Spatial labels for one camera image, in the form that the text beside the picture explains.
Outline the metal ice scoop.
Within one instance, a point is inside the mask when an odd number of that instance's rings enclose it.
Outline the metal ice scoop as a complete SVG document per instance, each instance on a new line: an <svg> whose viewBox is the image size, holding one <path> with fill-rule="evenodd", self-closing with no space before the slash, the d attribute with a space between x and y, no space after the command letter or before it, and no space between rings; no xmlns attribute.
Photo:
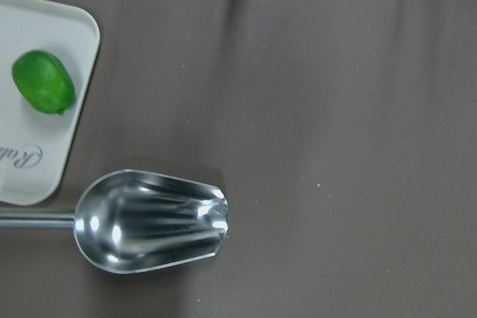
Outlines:
<svg viewBox="0 0 477 318"><path fill-rule="evenodd" d="M216 186L124 169L94 181L73 211L2 210L1 227L71 229L89 263L132 274L217 255L228 213Z"/></svg>

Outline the green lime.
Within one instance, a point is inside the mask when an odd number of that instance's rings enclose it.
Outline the green lime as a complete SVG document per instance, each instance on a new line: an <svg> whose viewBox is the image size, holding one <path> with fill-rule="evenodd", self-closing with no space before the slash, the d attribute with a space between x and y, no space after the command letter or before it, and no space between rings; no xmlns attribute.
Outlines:
<svg viewBox="0 0 477 318"><path fill-rule="evenodd" d="M32 50L15 60L11 74L16 88L36 110L59 114L75 102L75 86L63 63L52 53Z"/></svg>

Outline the cream serving tray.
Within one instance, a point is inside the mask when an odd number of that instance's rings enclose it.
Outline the cream serving tray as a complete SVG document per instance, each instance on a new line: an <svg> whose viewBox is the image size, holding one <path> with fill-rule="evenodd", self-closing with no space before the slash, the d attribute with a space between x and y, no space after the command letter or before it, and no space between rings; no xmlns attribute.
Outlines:
<svg viewBox="0 0 477 318"><path fill-rule="evenodd" d="M39 203L58 187L100 45L85 10L47 0L1 0L1 201ZM35 110L11 69L30 50L55 55L72 77L75 102L63 114Z"/></svg>

